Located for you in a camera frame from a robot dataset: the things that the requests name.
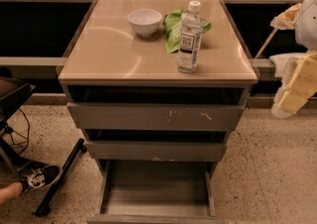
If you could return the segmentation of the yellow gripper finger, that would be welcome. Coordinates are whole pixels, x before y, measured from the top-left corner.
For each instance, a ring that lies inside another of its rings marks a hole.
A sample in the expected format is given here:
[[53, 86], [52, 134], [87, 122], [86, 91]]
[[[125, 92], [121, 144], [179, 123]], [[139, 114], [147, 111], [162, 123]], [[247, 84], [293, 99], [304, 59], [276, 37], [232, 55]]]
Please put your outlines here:
[[271, 114], [277, 118], [295, 115], [317, 93], [317, 54], [290, 57], [285, 64]]
[[300, 8], [301, 3], [289, 7], [287, 10], [274, 17], [271, 20], [270, 25], [278, 30], [293, 30]]

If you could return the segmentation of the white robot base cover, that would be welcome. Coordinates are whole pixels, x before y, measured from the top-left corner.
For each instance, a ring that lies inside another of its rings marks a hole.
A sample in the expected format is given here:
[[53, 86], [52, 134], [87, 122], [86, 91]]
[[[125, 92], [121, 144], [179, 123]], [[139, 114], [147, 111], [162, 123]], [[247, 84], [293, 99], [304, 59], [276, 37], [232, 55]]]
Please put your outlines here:
[[305, 53], [287, 53], [270, 56], [269, 60], [274, 65], [274, 76], [284, 77], [292, 73], [294, 63], [305, 56]]

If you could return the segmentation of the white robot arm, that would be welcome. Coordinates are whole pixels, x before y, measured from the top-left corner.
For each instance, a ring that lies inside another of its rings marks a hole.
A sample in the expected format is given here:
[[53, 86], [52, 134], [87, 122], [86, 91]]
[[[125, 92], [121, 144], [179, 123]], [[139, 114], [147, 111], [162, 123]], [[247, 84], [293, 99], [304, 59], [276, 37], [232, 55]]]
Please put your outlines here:
[[270, 25], [277, 30], [294, 30], [295, 41], [306, 53], [271, 56], [274, 76], [281, 78], [271, 107], [277, 118], [296, 114], [317, 92], [317, 0], [304, 0], [274, 17]]

